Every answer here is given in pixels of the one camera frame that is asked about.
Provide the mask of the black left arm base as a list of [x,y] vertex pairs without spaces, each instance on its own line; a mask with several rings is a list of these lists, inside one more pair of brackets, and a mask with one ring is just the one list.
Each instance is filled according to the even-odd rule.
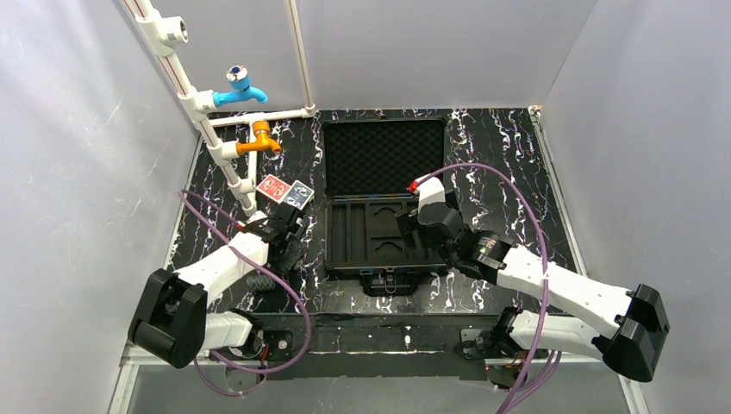
[[226,363],[227,372],[242,373],[234,365],[258,372],[248,390],[243,385],[228,386],[227,393],[238,392],[243,397],[260,388],[270,377],[262,371],[286,365],[299,353],[301,345],[297,330],[285,327],[276,317],[254,315],[243,310],[234,310],[231,314],[237,316],[234,332],[231,339],[226,339],[227,345],[217,348],[216,352],[221,356],[219,361],[230,360]]

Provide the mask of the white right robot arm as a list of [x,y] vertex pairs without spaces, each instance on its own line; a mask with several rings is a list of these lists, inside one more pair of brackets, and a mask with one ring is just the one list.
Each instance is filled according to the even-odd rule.
[[409,246],[420,242],[448,267],[471,279],[523,292],[563,313],[546,316],[512,310],[494,330],[516,346],[529,348],[536,330],[540,348],[601,360],[620,375],[638,382],[653,380],[671,325],[663,298],[640,284],[633,290],[589,279],[557,266],[490,230],[474,231],[460,212],[445,202],[396,215]]

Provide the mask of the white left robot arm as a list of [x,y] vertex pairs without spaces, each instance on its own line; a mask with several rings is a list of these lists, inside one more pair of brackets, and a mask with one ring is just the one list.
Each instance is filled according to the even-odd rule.
[[128,328],[128,340],[175,368],[202,351],[264,347],[262,323],[242,310],[209,312],[214,300],[238,281],[253,278],[263,290],[274,276],[284,279],[301,265],[302,210],[281,204],[271,215],[256,212],[224,245],[177,270],[150,274]]

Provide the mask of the green poker chip stack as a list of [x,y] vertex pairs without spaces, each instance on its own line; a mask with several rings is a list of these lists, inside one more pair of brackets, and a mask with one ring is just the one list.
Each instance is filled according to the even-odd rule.
[[246,276],[245,284],[249,292],[270,292],[278,286],[271,277],[261,273]]

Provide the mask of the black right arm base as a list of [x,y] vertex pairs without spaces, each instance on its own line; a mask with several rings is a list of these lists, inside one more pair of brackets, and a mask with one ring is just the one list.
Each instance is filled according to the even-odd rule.
[[528,350],[509,335],[520,313],[518,308],[505,308],[489,329],[462,329],[454,347],[454,351],[468,361],[506,360],[504,365],[486,367],[488,380],[498,390],[508,391],[515,385],[528,356]]

